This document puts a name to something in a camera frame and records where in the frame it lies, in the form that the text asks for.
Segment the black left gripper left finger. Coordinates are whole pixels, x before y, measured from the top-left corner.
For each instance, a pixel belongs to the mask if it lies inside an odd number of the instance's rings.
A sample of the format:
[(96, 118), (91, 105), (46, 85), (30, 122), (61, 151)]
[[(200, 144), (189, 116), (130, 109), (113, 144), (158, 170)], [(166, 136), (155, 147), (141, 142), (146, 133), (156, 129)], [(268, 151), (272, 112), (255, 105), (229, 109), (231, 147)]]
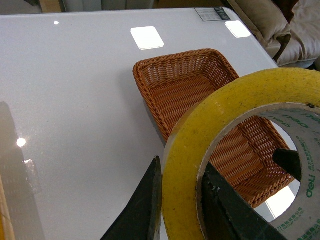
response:
[(159, 240), (161, 236), (162, 167), (155, 156), (126, 207), (103, 240)]

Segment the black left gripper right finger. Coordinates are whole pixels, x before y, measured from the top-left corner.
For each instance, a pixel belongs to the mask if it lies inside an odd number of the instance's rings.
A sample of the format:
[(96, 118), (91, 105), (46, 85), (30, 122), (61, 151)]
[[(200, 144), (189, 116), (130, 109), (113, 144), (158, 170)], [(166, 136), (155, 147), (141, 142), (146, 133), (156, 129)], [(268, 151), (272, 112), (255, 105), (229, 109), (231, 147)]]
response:
[(207, 240), (283, 240), (210, 163), (201, 182), (201, 209)]

